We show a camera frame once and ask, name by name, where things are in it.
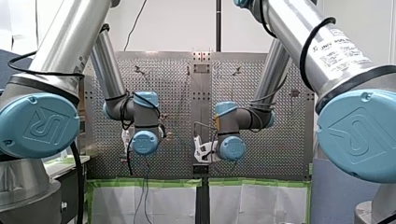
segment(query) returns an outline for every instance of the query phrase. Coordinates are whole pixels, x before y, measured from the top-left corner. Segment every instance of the light blue joint cap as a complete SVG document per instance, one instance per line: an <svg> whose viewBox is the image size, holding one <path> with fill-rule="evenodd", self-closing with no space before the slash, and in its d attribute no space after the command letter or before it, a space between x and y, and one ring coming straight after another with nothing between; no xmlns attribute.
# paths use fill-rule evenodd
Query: light blue joint cap
<svg viewBox="0 0 396 224"><path fill-rule="evenodd" d="M105 118L111 119L111 117L107 113L107 104L106 104L106 102L103 104L102 113L105 116Z"/></svg>
<svg viewBox="0 0 396 224"><path fill-rule="evenodd" d="M220 146L220 157L226 161L239 161L245 155L247 146L236 136L226 138Z"/></svg>
<svg viewBox="0 0 396 224"><path fill-rule="evenodd" d="M267 126L265 128L271 128L275 124L275 113L274 111L271 111L271 118L270 121L268 122Z"/></svg>
<svg viewBox="0 0 396 224"><path fill-rule="evenodd" d="M233 0L233 3L241 8L246 8L252 0Z"/></svg>
<svg viewBox="0 0 396 224"><path fill-rule="evenodd" d="M234 111L236 108L236 103L233 101L220 102L216 104L216 114L217 116L223 116Z"/></svg>
<svg viewBox="0 0 396 224"><path fill-rule="evenodd" d="M141 131L134 135L132 150L139 155L150 155L157 150L159 141L157 136L149 131Z"/></svg>
<svg viewBox="0 0 396 224"><path fill-rule="evenodd" d="M136 92L136 95L146 99L147 101L154 104L156 107L159 106L158 94L155 91L138 91ZM134 102L139 105L152 108L152 105L137 96L134 97Z"/></svg>
<svg viewBox="0 0 396 224"><path fill-rule="evenodd" d="M318 118L318 140L344 172L396 183L396 93L358 90L332 99Z"/></svg>
<svg viewBox="0 0 396 224"><path fill-rule="evenodd" d="M76 108L59 95L25 95L0 111L0 150L9 156L53 156L69 147L78 132Z"/></svg>

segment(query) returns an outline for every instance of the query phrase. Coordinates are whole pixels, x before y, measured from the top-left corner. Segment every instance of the white protective sheet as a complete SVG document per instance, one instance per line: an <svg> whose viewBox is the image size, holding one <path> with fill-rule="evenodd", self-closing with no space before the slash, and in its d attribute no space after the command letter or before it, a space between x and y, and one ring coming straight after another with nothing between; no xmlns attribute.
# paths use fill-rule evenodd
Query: white protective sheet
<svg viewBox="0 0 396 224"><path fill-rule="evenodd" d="M133 224L139 204L139 187L99 188L93 192L92 223ZM149 189L146 211L152 224L194 224L195 188ZM146 224L145 197L137 211L134 224Z"/></svg>
<svg viewBox="0 0 396 224"><path fill-rule="evenodd" d="M242 185L210 187L216 224L305 223L307 189Z"/></svg>

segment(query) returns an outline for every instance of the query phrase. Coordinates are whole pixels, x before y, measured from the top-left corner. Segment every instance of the ur robot logo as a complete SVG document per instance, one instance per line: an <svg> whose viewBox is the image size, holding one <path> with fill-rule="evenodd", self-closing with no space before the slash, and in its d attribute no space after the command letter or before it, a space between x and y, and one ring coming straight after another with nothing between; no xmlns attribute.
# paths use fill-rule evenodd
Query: ur robot logo
<svg viewBox="0 0 396 224"><path fill-rule="evenodd" d="M369 160L396 148L395 139L362 107L335 122L329 131L352 163Z"/></svg>
<svg viewBox="0 0 396 224"><path fill-rule="evenodd" d="M39 107L33 114L23 137L58 145L70 118L49 108Z"/></svg>

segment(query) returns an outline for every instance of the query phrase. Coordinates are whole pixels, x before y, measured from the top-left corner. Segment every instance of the label sticker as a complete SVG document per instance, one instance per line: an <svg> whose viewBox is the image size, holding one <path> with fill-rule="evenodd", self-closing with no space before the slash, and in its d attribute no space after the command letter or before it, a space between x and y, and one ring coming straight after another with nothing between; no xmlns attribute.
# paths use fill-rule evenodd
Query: label sticker
<svg viewBox="0 0 396 224"><path fill-rule="evenodd" d="M82 73L85 69L85 63L87 61L84 59L84 57L79 56L78 60L77 60L77 65L76 68L74 70L74 73Z"/></svg>
<svg viewBox="0 0 396 224"><path fill-rule="evenodd" d="M310 48L310 52L319 60L318 64L322 69L340 72L353 64L370 62L370 59L366 58L342 31L332 29L331 32L334 34L332 38Z"/></svg>

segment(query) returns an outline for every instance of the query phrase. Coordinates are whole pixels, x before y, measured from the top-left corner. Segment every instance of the pegboard panel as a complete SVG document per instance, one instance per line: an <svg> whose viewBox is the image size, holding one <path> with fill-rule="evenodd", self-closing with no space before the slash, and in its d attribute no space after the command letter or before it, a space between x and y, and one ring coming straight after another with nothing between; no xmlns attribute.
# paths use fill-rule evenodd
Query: pegboard panel
<svg viewBox="0 0 396 224"><path fill-rule="evenodd" d="M169 136L157 152L148 157L150 178L191 178L191 54L123 52L118 54L118 62L125 87L129 91L156 91L160 110L167 117L163 124ZM120 121L103 116L105 100L95 77L92 94L95 156L89 164L89 177L128 175L127 164L120 161L124 153ZM147 174L143 157L134 154L132 167L136 176Z"/></svg>
<svg viewBox="0 0 396 224"><path fill-rule="evenodd" d="M250 55L246 59L215 53L212 60L212 118L218 102L235 101L238 106L248 106L262 76L264 58ZM210 169L210 175L308 179L312 161L313 127L309 121L313 119L313 98L301 80L299 69L291 65L288 79L277 96L275 126L259 133L241 131L247 144L245 158L234 170L233 162L221 161L215 164L217 169Z"/></svg>
<svg viewBox="0 0 396 224"><path fill-rule="evenodd" d="M197 120L213 124L214 106L221 101L235 101L247 106L261 78L265 54L212 53L210 120ZM150 178L192 178L194 163L191 111L191 53L187 52L122 52L117 55L125 85L130 91L156 91L160 109L167 115L164 125L170 133L157 153L148 157ZM89 163L90 178L128 175L127 165L120 161L124 147L119 121L106 119L102 114L104 98L94 75L91 93L86 97L88 144L93 149ZM216 163L221 173L210 169L210 176L238 176L305 180L309 178L312 161L314 96L301 81L299 70L292 65L285 86L279 92L276 104L276 124L260 133L242 131L247 143L247 154L232 173L232 163ZM133 170L137 176L146 174L143 158L134 155Z"/></svg>

